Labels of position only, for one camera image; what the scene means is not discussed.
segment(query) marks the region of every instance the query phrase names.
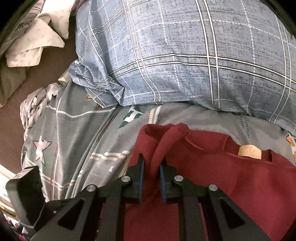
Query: beige clothing label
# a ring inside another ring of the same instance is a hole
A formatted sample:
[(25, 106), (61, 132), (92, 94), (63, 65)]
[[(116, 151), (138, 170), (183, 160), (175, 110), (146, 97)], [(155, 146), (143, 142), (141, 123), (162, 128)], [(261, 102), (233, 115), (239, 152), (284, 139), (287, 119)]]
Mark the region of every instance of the beige clothing label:
[(244, 145), (239, 148), (238, 156), (248, 156), (261, 160), (261, 150), (253, 145)]

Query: metal screw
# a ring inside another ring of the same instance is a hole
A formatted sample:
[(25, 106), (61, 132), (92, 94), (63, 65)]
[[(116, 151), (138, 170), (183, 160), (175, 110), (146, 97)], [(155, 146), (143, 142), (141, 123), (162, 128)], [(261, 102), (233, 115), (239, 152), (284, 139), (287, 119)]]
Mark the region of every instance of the metal screw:
[(129, 182), (130, 179), (131, 179), (131, 178), (130, 178), (129, 176), (123, 176), (123, 177), (121, 178), (121, 180), (122, 180), (124, 183)]
[(86, 190), (89, 191), (89, 192), (93, 192), (95, 189), (96, 189), (96, 186), (95, 185), (89, 185), (86, 188)]
[(175, 176), (174, 177), (174, 179), (177, 181), (177, 182), (181, 182), (181, 181), (183, 181), (183, 177), (182, 176), (180, 176), (180, 175), (177, 175), (177, 176)]
[(218, 187), (215, 184), (211, 184), (211, 185), (209, 185), (209, 189), (211, 191), (217, 191), (218, 190)]

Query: clothing pile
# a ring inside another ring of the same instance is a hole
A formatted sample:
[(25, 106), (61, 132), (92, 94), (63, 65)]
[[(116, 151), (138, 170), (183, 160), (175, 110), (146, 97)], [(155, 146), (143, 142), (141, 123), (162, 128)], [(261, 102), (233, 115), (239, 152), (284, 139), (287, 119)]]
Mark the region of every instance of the clothing pile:
[(125, 240), (177, 240), (177, 207), (158, 185), (166, 158), (280, 241), (296, 219), (296, 40), (283, 23), (258, 0), (75, 6), (78, 59), (63, 86), (21, 107), (22, 168), (39, 166), (45, 200), (104, 186), (143, 154), (142, 205), (127, 209)]

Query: white stripe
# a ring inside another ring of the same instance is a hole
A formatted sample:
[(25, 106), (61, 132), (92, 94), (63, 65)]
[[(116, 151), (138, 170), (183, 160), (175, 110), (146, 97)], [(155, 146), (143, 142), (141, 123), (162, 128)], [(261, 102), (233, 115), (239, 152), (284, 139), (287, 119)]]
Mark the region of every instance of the white stripe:
[(105, 83), (105, 82), (107, 82), (109, 79), (110, 79), (111, 77), (110, 76), (108, 76), (104, 81), (101, 81), (101, 82), (98, 82), (98, 83), (92, 83), (93, 85), (100, 85), (100, 84), (102, 84), (102, 83)]
[(121, 156), (121, 155), (128, 155), (130, 151), (124, 150), (122, 153), (116, 153), (116, 152), (105, 152), (104, 156)]
[(10, 170), (8, 170), (7, 168), (5, 168), (4, 166), (0, 165), (0, 171), (2, 173), (4, 173), (8, 178), (13, 178), (15, 176), (14, 173), (12, 173)]
[(113, 83), (111, 80), (110, 80), (110, 83), (111, 83), (111, 84), (114, 84), (114, 85), (116, 85), (116, 86), (122, 87), (122, 86), (119, 85), (119, 84)]
[(272, 115), (270, 116), (269, 120), (268, 121), (271, 121), (272, 117), (274, 116), (275, 112), (277, 111), (282, 99), (283, 99), (283, 96), (284, 96), (284, 93), (285, 93), (285, 90), (286, 90), (286, 85), (287, 85), (287, 60), (286, 60), (286, 51), (285, 51), (285, 46), (284, 46), (284, 42), (283, 42), (283, 37), (282, 37), (282, 34), (281, 34), (281, 29), (279, 27), (279, 21), (276, 17), (276, 15), (274, 15), (275, 18), (276, 18), (276, 22), (277, 22), (277, 25), (278, 25), (278, 28), (279, 28), (279, 34), (281, 36), (281, 43), (282, 43), (282, 46), (283, 46), (283, 51), (284, 51), (284, 61), (285, 61), (285, 86), (284, 86), (284, 89), (283, 89), (283, 93), (281, 94), (281, 98), (279, 100), (279, 103), (278, 105), (276, 106), (276, 109), (274, 110), (274, 112), (272, 113)]
[(68, 68), (68, 70), (71, 70), (71, 71), (79, 71), (79, 69), (70, 69), (70, 67), (72, 68), (72, 67), (76, 67), (76, 66), (69, 66), (69, 68)]
[(212, 74), (211, 74), (211, 67), (210, 67), (210, 57), (209, 57), (209, 49), (208, 49), (208, 45), (207, 45), (207, 33), (205, 30), (205, 23), (204, 20), (202, 18), (202, 12), (200, 11), (200, 5), (198, 3), (198, 0), (195, 0), (199, 15), (200, 15), (200, 20), (202, 23), (202, 29), (204, 32), (204, 38), (205, 38), (205, 49), (206, 49), (206, 54), (207, 54), (207, 65), (208, 65), (208, 70), (209, 70), (209, 78), (210, 78), (210, 89), (211, 89), (211, 99), (212, 99), (212, 105), (214, 107), (214, 97), (213, 97), (213, 87), (212, 87)]
[[(89, 27), (90, 27), (90, 29), (91, 29), (90, 32), (92, 32), (93, 37), (95, 38), (97, 45), (99, 46), (99, 48), (101, 48), (101, 46), (100, 46), (100, 44), (99, 44), (99, 42), (98, 42), (96, 36), (94, 35), (94, 31), (93, 31), (93, 29), (91, 28), (91, 23), (90, 23), (90, 21), (89, 21), (89, 16), (88, 16), (87, 19), (88, 19), (88, 22), (89, 22)], [(91, 36), (90, 36), (90, 34), (89, 34), (89, 40), (91, 41), (91, 45), (93, 46), (94, 51), (96, 52), (97, 56), (98, 56), (99, 59), (101, 60), (103, 66), (104, 66), (104, 68), (105, 68), (105, 70), (106, 70), (106, 72), (107, 72), (107, 69), (106, 69), (105, 63), (104, 63), (104, 61), (102, 60), (101, 56), (99, 55), (99, 53), (98, 53), (96, 47), (94, 46), (94, 43), (93, 43), (92, 40), (91, 40)]]
[(105, 156), (105, 157), (108, 157), (108, 156), (117, 156), (117, 157), (120, 157), (120, 156), (126, 156), (129, 153), (130, 153), (130, 151), (124, 150), (122, 153), (105, 152), (104, 154), (99, 154), (99, 153), (93, 152), (91, 155), (92, 156), (97, 156), (97, 157), (102, 157), (102, 156)]
[(52, 106), (50, 106), (50, 105), (47, 105), (46, 108), (50, 108), (50, 109), (52, 109), (52, 110), (54, 110), (54, 111), (57, 110), (56, 108), (54, 108), (54, 107), (52, 107)]
[(148, 80), (153, 84), (153, 86), (155, 87), (155, 89), (157, 90), (158, 92), (158, 95), (159, 95), (159, 101), (161, 101), (161, 96), (160, 96), (160, 93), (159, 93), (159, 90), (157, 89), (157, 87), (155, 86), (155, 84), (151, 81), (151, 79), (149, 78), (148, 74), (147, 74), (147, 71), (146, 71), (146, 68), (145, 68), (145, 64), (144, 64), (144, 61), (143, 61), (143, 57), (142, 57), (142, 54), (141, 54), (141, 49), (140, 49), (140, 46), (139, 46), (139, 42), (138, 42), (138, 36), (137, 36), (137, 32), (136, 32), (136, 28), (135, 28), (135, 23), (133, 22), (133, 16), (131, 14), (131, 9), (130, 9), (130, 6), (129, 6), (129, 2), (128, 0), (126, 0), (127, 4), (128, 4), (128, 11), (130, 13), (130, 16), (131, 16), (131, 22), (133, 24), (133, 30), (134, 30), (134, 33), (135, 33), (135, 39), (136, 39), (136, 44), (137, 44), (137, 47), (138, 47), (138, 50), (139, 50), (139, 54), (140, 54), (140, 58), (141, 58), (141, 61), (142, 61), (142, 64), (143, 64), (143, 68), (144, 68), (144, 71), (146, 73), (146, 76), (148, 78)]
[(137, 65), (138, 65), (138, 69), (139, 69), (139, 71), (140, 71), (140, 74), (141, 74), (143, 80), (145, 81), (145, 83), (146, 83), (146, 84), (150, 87), (150, 89), (152, 90), (152, 92), (153, 92), (153, 94), (154, 94), (154, 99), (155, 99), (155, 98), (156, 98), (155, 92), (154, 92), (154, 90), (152, 89), (152, 87), (148, 84), (148, 82), (146, 81), (146, 79), (144, 78), (144, 75), (143, 75), (143, 73), (142, 73), (142, 71), (141, 71), (141, 69), (140, 69), (139, 61), (138, 61), (138, 58), (137, 58), (137, 53), (136, 53), (136, 50), (135, 50), (135, 45), (134, 45), (134, 43), (133, 43), (133, 37), (132, 37), (132, 33), (131, 33), (131, 26), (130, 26), (129, 21), (128, 21), (128, 15), (127, 15), (127, 13), (126, 13), (126, 9), (125, 9), (124, 2), (123, 2), (123, 0), (121, 0), (121, 1), (122, 1), (123, 6), (124, 6), (124, 13), (125, 13), (125, 15), (126, 15), (126, 21), (127, 21), (127, 24), (128, 24), (128, 29), (129, 29), (129, 33), (130, 33), (130, 37), (131, 37), (131, 43), (132, 43), (132, 46), (133, 46), (133, 53), (134, 53), (134, 55), (135, 55), (135, 59), (136, 59), (136, 63), (137, 63)]
[(154, 124), (157, 123), (157, 119), (158, 119), (158, 115), (159, 115), (161, 107), (162, 107), (162, 105), (160, 105), (159, 107), (156, 108), (155, 115), (154, 115)]
[(116, 97), (121, 91), (123, 91), (124, 90), (124, 87), (122, 87), (122, 89), (120, 90), (120, 91), (118, 91), (117, 92), (117, 94), (114, 96), (114, 97)]
[[(183, 63), (183, 62), (179, 62), (179, 61), (175, 61), (175, 62), (166, 62), (166, 63), (157, 63), (157, 64), (150, 64), (150, 65), (146, 65), (146, 67), (152, 67), (152, 66), (155, 66), (155, 65), (164, 65), (164, 64), (183, 64), (183, 65), (188, 65), (188, 66), (207, 66), (207, 64), (192, 64), (192, 63)], [(260, 78), (263, 78), (265, 80), (269, 80), (273, 83), (276, 83), (278, 85), (281, 85), (281, 86), (284, 86), (284, 84), (276, 81), (276, 80), (273, 80), (273, 79), (270, 79), (270, 78), (267, 78), (263, 75), (259, 75), (259, 74), (256, 74), (256, 73), (252, 73), (252, 72), (249, 72), (249, 71), (245, 71), (245, 70), (241, 70), (241, 69), (234, 69), (234, 68), (230, 68), (230, 67), (225, 67), (225, 66), (219, 66), (220, 69), (228, 69), (228, 70), (232, 70), (232, 71), (236, 71), (236, 72), (241, 72), (241, 73), (245, 73), (245, 74), (250, 74), (250, 75), (253, 75), (253, 76), (256, 76), (256, 77), (260, 77)]]
[[(199, 22), (200, 20), (187, 20), (187, 21), (176, 21), (176, 22), (167, 22), (167, 23), (164, 23), (164, 24), (176, 24), (176, 23), (191, 23), (191, 22)], [(231, 23), (231, 24), (238, 24), (238, 25), (244, 25), (244, 26), (249, 26), (248, 24), (245, 24), (245, 23), (235, 23), (235, 22), (231, 22), (231, 21), (224, 21), (224, 20), (216, 20), (216, 19), (212, 19), (212, 21), (215, 21), (215, 22), (220, 22), (220, 23)], [(155, 23), (155, 24), (150, 24), (144, 28), (141, 28), (139, 30), (137, 30), (137, 33), (141, 32), (142, 30), (146, 29), (146, 28), (150, 28), (152, 26), (157, 26), (157, 25), (162, 25), (162, 23)], [(278, 36), (275, 36), (274, 34), (271, 34), (269, 32), (266, 32), (262, 29), (259, 29), (259, 28), (256, 28), (256, 27), (253, 27), (251, 26), (251, 28), (253, 29), (256, 29), (258, 31), (261, 31), (261, 32), (264, 32), (266, 34), (269, 34), (275, 38), (278, 38), (280, 39), (280, 37)], [(129, 38), (130, 36), (126, 36), (125, 38), (123, 38), (118, 44), (116, 44), (114, 47), (117, 47), (118, 45), (120, 45), (124, 40), (126, 40), (127, 38)], [(110, 50), (112, 50), (112, 48), (108, 49), (106, 52), (104, 52), (103, 54), (109, 52)]]
[[(25, 160), (26, 160), (26, 161), (28, 162), (28, 164), (30, 164), (31, 166), (37, 166), (36, 163), (32, 162), (32, 161), (27, 157), (27, 155), (25, 155)], [(39, 167), (39, 173), (40, 173), (41, 177), (42, 177), (44, 180), (47, 180), (47, 182), (50, 184), (50, 177), (48, 177), (48, 176), (46, 176), (45, 174), (43, 174), (42, 171), (40, 170), (40, 167)], [(65, 185), (61, 185), (61, 184), (59, 184), (58, 182), (52, 180), (53, 184), (55, 184), (59, 190), (61, 190), (61, 188), (64, 189), (66, 186), (68, 186), (70, 183), (72, 183), (72, 182), (74, 182), (74, 181), (75, 181), (75, 180), (71, 180), (71, 182), (66, 183)]]
[[(149, 2), (149, 1), (150, 1), (150, 0), (145, 0), (145, 1), (143, 1), (143, 2), (136, 3), (136, 4), (134, 4), (134, 5), (131, 5), (130, 8), (132, 8), (132, 7), (136, 6), (136, 5), (139, 5), (139, 4), (141, 4), (141, 3)], [(110, 18), (110, 20), (113, 19), (117, 14), (119, 14), (124, 8), (122, 8), (121, 10), (119, 10), (119, 12), (117, 12), (112, 18)], [(105, 30), (107, 30), (108, 28), (110, 28), (110, 26), (111, 26), (113, 23), (115, 23), (118, 19), (120, 19), (120, 17), (121, 17), (123, 14), (124, 14), (124, 13), (120, 14), (120, 15), (119, 15), (119, 16), (118, 16), (113, 22), (111, 22), (111, 23), (110, 23), (105, 29), (101, 30), (100, 32), (93, 33), (93, 35), (95, 35), (95, 34), (100, 34), (100, 33), (104, 32)], [(107, 24), (109, 23), (109, 21), (106, 22), (104, 25), (98, 27), (98, 28), (93, 28), (92, 30), (97, 30), (97, 29), (100, 29), (100, 28), (104, 27), (105, 25), (107, 25)]]
[(82, 29), (82, 31), (80, 31), (80, 33), (77, 35), (77, 37), (79, 37), (81, 34), (83, 34), (83, 31), (86, 30), (86, 29), (87, 29), (87, 26), (84, 29)]
[(111, 112), (113, 110), (115, 110), (115, 107), (112, 108), (112, 109), (109, 109), (109, 110), (91, 110), (91, 111), (88, 111), (88, 112), (85, 112), (85, 113), (82, 113), (82, 114), (79, 114), (79, 115), (70, 115), (67, 112), (61, 111), (61, 110), (57, 110), (57, 113), (64, 114), (64, 115), (69, 116), (71, 118), (76, 118), (76, 117), (80, 117), (80, 116), (83, 116), (83, 115), (86, 115), (86, 114), (105, 113), (105, 112)]
[(79, 18), (77, 18), (77, 21), (78, 21), (78, 24), (77, 24), (77, 25), (78, 25), (78, 27), (79, 27), (79, 29), (80, 29), (81, 34), (83, 34), (84, 37), (85, 37), (85, 39), (86, 39), (86, 41), (89, 42), (88, 39), (87, 39), (87, 37), (86, 37), (86, 35), (85, 35), (84, 32), (83, 32), (87, 27), (85, 27), (85, 28), (82, 30), (81, 27), (80, 27)]
[(89, 69), (86, 69), (86, 71), (84, 71), (84, 73), (82, 74), (82, 76), (84, 75), (84, 74), (86, 74), (86, 72), (88, 72), (89, 71)]
[(104, 6), (105, 4), (108, 2), (109, 0), (106, 0), (106, 2), (103, 2), (103, 6), (101, 6), (99, 9), (95, 10), (95, 11), (90, 11), (90, 12), (98, 12), (100, 11)]
[(0, 202), (0, 205), (3, 206), (4, 208), (8, 209), (9, 211), (15, 213), (15, 210), (9, 206), (7, 206), (6, 204), (4, 204), (3, 202)]
[[(165, 23), (164, 23), (164, 20), (163, 20), (163, 11), (161, 10), (161, 6), (160, 6), (159, 0), (157, 0), (157, 3), (158, 3), (159, 11), (160, 11), (161, 22), (162, 22), (162, 25), (163, 25), (163, 34), (165, 36), (165, 42), (166, 42), (168, 48), (170, 49), (170, 52), (173, 53), (171, 47), (168, 44), (168, 38), (167, 38), (167, 35), (166, 35), (166, 32), (165, 32)], [(175, 64), (174, 64), (174, 71), (175, 71), (175, 76), (176, 76), (176, 79), (177, 79), (177, 85), (178, 85), (179, 90), (180, 90), (180, 81), (179, 81), (178, 76), (177, 76), (177, 69), (176, 69), (176, 65)]]
[(62, 98), (63, 98), (63, 96), (61, 96), (61, 98), (59, 99), (59, 102), (58, 102), (58, 104), (57, 104), (57, 109), (56, 109), (56, 110), (59, 109), (59, 104), (60, 104)]
[(101, 98), (96, 94), (96, 93), (94, 93), (92, 90), (91, 90), (91, 88), (87, 88), (90, 92), (92, 92), (94, 95), (95, 95), (95, 97), (97, 97), (98, 99), (99, 99), (99, 101), (101, 102), (101, 103), (98, 103), (99, 105), (104, 105), (104, 107), (103, 108), (105, 108), (106, 107), (106, 105), (105, 105), (105, 103), (101, 100)]
[(98, 87), (96, 87), (96, 90), (103, 89), (103, 88), (107, 88), (107, 87), (110, 86), (110, 84), (111, 84), (111, 82), (109, 81), (109, 84), (107, 84), (107, 85), (103, 85), (103, 86), (98, 86)]
[(83, 76), (83, 78), (86, 79), (86, 80), (88, 80), (89, 82), (92, 82), (91, 79), (89, 79), (89, 78), (87, 78), (87, 77), (85, 77), (85, 76)]
[[(254, 108), (252, 108), (252, 109), (253, 109), (253, 110), (262, 111), (262, 112), (265, 112), (265, 113), (268, 113), (268, 114), (271, 114), (271, 112), (268, 112), (268, 111), (265, 111), (265, 110), (259, 110), (259, 109), (254, 109)], [(293, 126), (296, 126), (296, 124), (294, 124), (294, 123), (293, 123), (292, 121), (290, 121), (288, 118), (285, 118), (285, 117), (283, 117), (283, 116), (279, 116), (279, 117), (281, 117), (281, 118), (287, 120), (287, 121), (290, 122)]]
[[(165, 54), (165, 55), (158, 55), (158, 56), (151, 56), (151, 57), (148, 57), (148, 58), (144, 58), (143, 60), (150, 60), (150, 59), (155, 59), (155, 58), (163, 58), (163, 57), (170, 57), (170, 56), (177, 56), (177, 57), (187, 57), (187, 58), (206, 58), (207, 56), (206, 55), (186, 55), (186, 54)], [(276, 75), (279, 75), (281, 77), (285, 77), (283, 74), (279, 73), (279, 72), (276, 72), (272, 69), (268, 69), (264, 66), (260, 66), (260, 65), (257, 65), (257, 64), (253, 64), (253, 63), (250, 63), (250, 62), (246, 62), (246, 61), (242, 61), (242, 60), (237, 60), (237, 59), (233, 59), (233, 58), (225, 58), (225, 57), (217, 57), (218, 59), (221, 59), (221, 60), (229, 60), (229, 61), (232, 61), (232, 62), (237, 62), (237, 63), (241, 63), (241, 64), (246, 64), (246, 65), (250, 65), (250, 66), (253, 66), (253, 67), (256, 67), (256, 68), (259, 68), (259, 69), (263, 69), (263, 70), (266, 70), (266, 71), (269, 71), (271, 73), (274, 73)], [(135, 64), (136, 62), (132, 62), (124, 67), (121, 67), (120, 69), (118, 70), (115, 70), (109, 74), (113, 74), (119, 70), (122, 70), (126, 67), (129, 67), (130, 65), (133, 65)], [(293, 83), (296, 84), (296, 81), (295, 80), (292, 80), (292, 79), (288, 79), (287, 80), (291, 80)]]
[(207, 5), (207, 1), (204, 0), (205, 7), (207, 9), (207, 14), (209, 16), (210, 25), (212, 29), (213, 41), (214, 41), (214, 49), (215, 49), (215, 59), (216, 59), (216, 73), (217, 73), (217, 86), (218, 86), (218, 109), (220, 109), (220, 80), (219, 80), (219, 68), (218, 68), (218, 54), (217, 54), (217, 45), (216, 45), (216, 36), (214, 31), (214, 26), (211, 18), (211, 14)]
[[(59, 159), (59, 150), (57, 151), (57, 158), (56, 158), (55, 165), (54, 165), (54, 178), (52, 180), (53, 182), (55, 181), (55, 174), (56, 174), (56, 170), (57, 170), (58, 159)], [(52, 185), (52, 200), (54, 200), (54, 185)]]
[[(244, 13), (245, 13), (245, 15), (246, 15), (247, 21), (248, 21), (248, 27), (249, 27), (249, 29), (250, 29), (251, 44), (252, 44), (252, 50), (253, 50), (253, 63), (255, 64), (255, 47), (254, 47), (253, 33), (252, 33), (252, 28), (251, 28), (252, 26), (251, 26), (251, 24), (250, 24), (250, 21), (249, 21), (248, 15), (247, 15), (247, 11), (246, 11), (246, 9), (245, 9), (245, 7), (244, 7), (244, 4), (243, 4), (242, 0), (240, 0), (240, 1), (241, 1), (241, 4), (242, 4), (242, 7), (243, 7), (243, 9), (244, 9)], [(249, 104), (250, 104), (250, 102), (251, 102), (251, 98), (252, 98), (252, 95), (253, 95), (254, 84), (255, 84), (255, 77), (253, 76), (252, 89), (251, 89), (250, 97), (249, 97), (249, 100), (248, 100), (248, 104), (246, 105), (246, 107), (247, 107), (247, 112), (248, 112)]]
[(288, 96), (286, 98), (286, 101), (281, 109), (281, 111), (277, 114), (276, 118), (274, 119), (274, 123), (276, 122), (277, 118), (279, 117), (279, 115), (281, 114), (281, 112), (283, 111), (283, 109), (285, 108), (286, 106), (286, 103), (289, 99), (289, 96), (290, 96), (290, 91), (291, 91), (291, 79), (292, 79), (292, 63), (291, 63), (291, 55), (290, 55), (290, 48), (289, 48), (289, 42), (288, 42), (288, 38), (287, 38), (287, 34), (286, 34), (286, 30), (285, 30), (285, 27), (284, 27), (284, 33), (285, 33), (285, 36), (286, 36), (286, 40), (287, 40), (287, 46), (288, 46), (288, 52), (289, 52), (289, 62), (290, 62), (290, 85), (289, 85), (289, 92), (288, 92)]
[[(177, 93), (178, 91), (160, 91), (160, 93)], [(138, 93), (135, 96), (153, 94), (152, 92)]]
[[(102, 4), (103, 4), (104, 10), (105, 10), (105, 14), (106, 14), (107, 20), (109, 22), (109, 17), (108, 17), (108, 14), (107, 14), (107, 11), (106, 11), (106, 8), (105, 8), (105, 4), (104, 4), (103, 0), (102, 0)], [(111, 39), (112, 39), (112, 43), (113, 43), (113, 46), (114, 46), (114, 38), (113, 38), (113, 34), (112, 34), (111, 28), (110, 28), (110, 34), (111, 34)], [(117, 67), (119, 68), (118, 59), (117, 59), (117, 53), (116, 53), (116, 49), (115, 48), (114, 48), (114, 53), (115, 53), (115, 60), (116, 60), (116, 63), (117, 63)]]

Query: gray blanket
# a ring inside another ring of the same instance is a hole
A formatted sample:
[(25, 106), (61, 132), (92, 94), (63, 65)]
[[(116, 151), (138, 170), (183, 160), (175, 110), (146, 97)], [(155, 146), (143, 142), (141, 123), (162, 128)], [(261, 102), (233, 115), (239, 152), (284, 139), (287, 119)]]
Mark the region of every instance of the gray blanket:
[(97, 108), (72, 81), (53, 97), (28, 133), (22, 167), (38, 165), (46, 200), (74, 197), (88, 184), (103, 186), (125, 174), (140, 128), (185, 123), (190, 129), (231, 135), (239, 145), (272, 149), (292, 163), (288, 132), (255, 117), (189, 103)]

